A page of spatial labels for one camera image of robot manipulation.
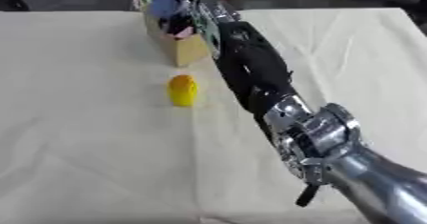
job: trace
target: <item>small box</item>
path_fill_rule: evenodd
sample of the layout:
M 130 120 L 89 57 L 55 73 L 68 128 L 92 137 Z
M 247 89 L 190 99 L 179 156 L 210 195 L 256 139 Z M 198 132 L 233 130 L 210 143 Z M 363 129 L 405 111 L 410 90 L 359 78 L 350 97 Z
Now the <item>small box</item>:
M 147 34 L 172 59 L 177 67 L 187 66 L 210 55 L 208 46 L 200 34 L 193 34 L 188 38 L 175 40 L 158 27 L 156 18 L 146 12 L 143 14 Z

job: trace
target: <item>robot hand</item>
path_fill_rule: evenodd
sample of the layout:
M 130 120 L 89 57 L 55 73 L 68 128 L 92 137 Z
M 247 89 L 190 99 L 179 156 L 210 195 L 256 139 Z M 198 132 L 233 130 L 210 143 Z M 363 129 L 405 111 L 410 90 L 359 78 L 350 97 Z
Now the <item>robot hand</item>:
M 292 73 L 272 45 L 220 0 L 191 1 L 189 12 L 213 60 L 241 106 L 307 188 L 344 194 L 372 223 L 426 223 L 427 175 L 400 166 L 363 143 L 358 123 L 329 104 L 312 112 L 292 86 Z

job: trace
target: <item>white tablecloth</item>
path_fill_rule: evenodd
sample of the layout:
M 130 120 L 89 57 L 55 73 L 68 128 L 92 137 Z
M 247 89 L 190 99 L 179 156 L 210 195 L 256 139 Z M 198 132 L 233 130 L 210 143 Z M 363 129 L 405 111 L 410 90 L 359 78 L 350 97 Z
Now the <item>white tablecloth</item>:
M 313 108 L 427 172 L 427 41 L 401 10 L 248 10 Z M 0 13 L 2 223 L 365 223 L 282 166 L 210 59 L 176 69 L 132 12 Z M 165 84 L 192 74 L 195 108 Z

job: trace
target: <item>blue cloth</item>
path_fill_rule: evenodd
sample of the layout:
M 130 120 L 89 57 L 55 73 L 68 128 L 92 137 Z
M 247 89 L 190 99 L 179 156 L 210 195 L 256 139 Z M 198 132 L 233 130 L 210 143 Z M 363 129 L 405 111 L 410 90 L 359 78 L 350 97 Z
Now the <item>blue cloth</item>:
M 169 19 L 179 8 L 177 0 L 152 0 L 149 5 L 149 14 L 157 18 Z

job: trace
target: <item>yellow ball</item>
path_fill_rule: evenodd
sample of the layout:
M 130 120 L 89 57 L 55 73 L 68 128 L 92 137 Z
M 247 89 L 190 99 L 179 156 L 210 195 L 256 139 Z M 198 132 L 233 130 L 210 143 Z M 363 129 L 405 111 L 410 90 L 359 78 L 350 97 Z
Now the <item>yellow ball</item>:
M 197 85 L 189 75 L 177 75 L 168 84 L 168 94 L 175 106 L 190 107 L 197 96 Z

